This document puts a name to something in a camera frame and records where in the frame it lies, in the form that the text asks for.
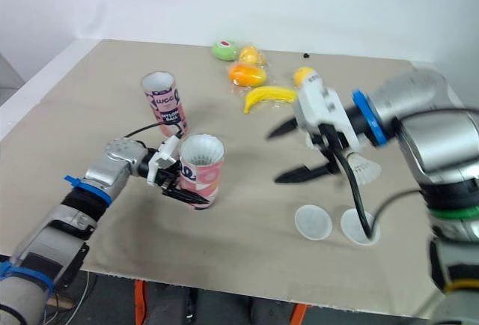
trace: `pink paper cup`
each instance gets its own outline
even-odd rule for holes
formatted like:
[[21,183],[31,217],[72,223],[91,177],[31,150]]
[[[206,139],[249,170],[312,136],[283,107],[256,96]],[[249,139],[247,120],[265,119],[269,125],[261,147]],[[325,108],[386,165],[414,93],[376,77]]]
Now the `pink paper cup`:
[[210,202],[191,204],[195,209],[207,209],[218,194],[225,146],[215,136],[189,136],[180,146],[180,187],[196,192]]

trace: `badminton shuttlecock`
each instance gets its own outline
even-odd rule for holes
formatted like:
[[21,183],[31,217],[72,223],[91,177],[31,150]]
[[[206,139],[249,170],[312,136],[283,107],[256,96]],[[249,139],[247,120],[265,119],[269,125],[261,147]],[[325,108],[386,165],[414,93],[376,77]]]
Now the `badminton shuttlecock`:
[[346,159],[354,172],[358,185],[369,184],[381,175],[381,166],[378,163],[371,162],[357,153],[348,154]]

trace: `table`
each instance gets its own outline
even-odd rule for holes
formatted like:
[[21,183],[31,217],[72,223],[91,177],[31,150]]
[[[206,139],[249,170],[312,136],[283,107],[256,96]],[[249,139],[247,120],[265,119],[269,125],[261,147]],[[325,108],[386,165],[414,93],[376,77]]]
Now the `table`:
[[[407,61],[266,52],[270,79],[291,86],[297,67],[311,66],[345,103],[351,90],[371,91],[411,67]],[[299,164],[323,162],[304,136],[266,142],[291,116],[289,105],[262,104],[249,115],[227,79],[229,64],[209,48],[103,40],[0,143],[0,253],[14,246],[69,191],[112,139],[154,121],[140,88],[144,74],[175,75],[191,133],[211,133],[226,145],[221,190],[207,211],[161,196],[130,178],[89,241],[83,269],[217,291],[340,309],[412,315],[433,291],[428,276],[429,226],[423,201],[405,198],[381,219],[372,247],[341,233],[341,214],[353,206],[343,177],[276,185],[274,176]],[[138,135],[149,146],[159,130]],[[367,147],[383,174],[361,188],[372,212],[386,196],[415,186],[396,144]],[[304,239],[294,225],[303,204],[333,219],[331,236]]]

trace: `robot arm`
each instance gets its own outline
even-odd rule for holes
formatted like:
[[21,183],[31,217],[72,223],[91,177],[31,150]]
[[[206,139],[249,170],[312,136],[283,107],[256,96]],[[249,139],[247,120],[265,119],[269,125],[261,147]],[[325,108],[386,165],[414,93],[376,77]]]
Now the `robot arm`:
[[[427,203],[434,233],[431,276],[447,294],[432,324],[479,324],[477,124],[468,112],[454,108],[460,106],[459,100],[444,77],[431,70],[395,76],[369,97],[356,91],[353,102],[345,109],[316,72],[305,77],[293,104],[295,118],[270,137],[299,127],[329,162],[312,170],[296,168],[276,181],[295,183],[338,173],[336,159],[344,167],[344,151],[357,152],[366,140],[383,146],[396,138]],[[355,201],[361,218],[362,205]],[[366,235],[372,236],[367,221],[361,223]]]
[[128,139],[106,146],[82,179],[66,177],[73,188],[0,267],[0,324],[38,324],[56,288],[68,286],[88,253],[86,244],[97,222],[126,185],[130,175],[148,178],[166,196],[206,204],[206,199],[175,187],[180,170],[179,137],[156,151]]

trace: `white clamp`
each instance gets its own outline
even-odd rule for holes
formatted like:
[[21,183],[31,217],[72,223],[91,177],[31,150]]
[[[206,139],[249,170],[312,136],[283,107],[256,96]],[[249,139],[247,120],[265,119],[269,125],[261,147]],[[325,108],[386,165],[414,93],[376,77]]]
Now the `white clamp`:
[[327,88],[317,73],[303,81],[293,109],[300,129],[320,134],[320,124],[334,125],[338,132],[344,134],[352,150],[361,150],[363,145],[354,132],[338,94]]
[[148,162],[147,184],[155,185],[155,178],[158,169],[166,169],[175,164],[178,160],[178,145],[180,139],[177,136],[170,136],[158,148],[158,151]]

